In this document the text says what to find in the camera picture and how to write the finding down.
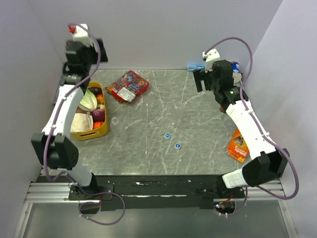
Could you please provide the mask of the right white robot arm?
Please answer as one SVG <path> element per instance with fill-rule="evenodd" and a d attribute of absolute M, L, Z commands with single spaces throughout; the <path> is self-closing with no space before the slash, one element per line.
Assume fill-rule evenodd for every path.
<path fill-rule="evenodd" d="M 212 91 L 220 107 L 233 120 L 251 158 L 242 168 L 219 177 L 216 186 L 218 195 L 226 198 L 236 187 L 255 187 L 281 178 L 287 165 L 288 151 L 280 152 L 263 138 L 266 132 L 258 119 L 252 119 L 252 106 L 248 96 L 234 85 L 231 62 L 215 61 L 211 71 L 197 69 L 193 71 L 193 76 L 197 91 Z"/>

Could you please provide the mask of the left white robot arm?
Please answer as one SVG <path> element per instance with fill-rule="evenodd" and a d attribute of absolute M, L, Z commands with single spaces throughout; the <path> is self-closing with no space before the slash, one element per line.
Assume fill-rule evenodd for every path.
<path fill-rule="evenodd" d="M 48 181 L 55 182 L 65 175 L 76 191 L 80 190 L 85 198 L 93 199 L 101 194 L 96 176 L 79 163 L 78 148 L 69 136 L 77 107 L 89 90 L 93 75 L 91 66 L 99 66 L 108 58 L 100 38 L 90 45 L 68 40 L 65 54 L 67 61 L 63 65 L 53 112 L 42 132 L 32 135 L 31 143 Z"/>

